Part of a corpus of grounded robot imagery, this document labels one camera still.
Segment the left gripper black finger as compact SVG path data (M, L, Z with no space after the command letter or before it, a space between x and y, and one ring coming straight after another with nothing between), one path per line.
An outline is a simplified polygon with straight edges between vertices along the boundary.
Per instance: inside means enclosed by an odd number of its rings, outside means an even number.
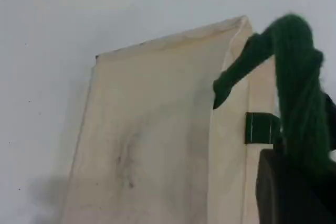
M256 200L260 223L335 223L335 173L313 185L282 155L264 149Z
M335 104L328 94L326 94L326 114L328 119L331 150L335 150L336 112Z

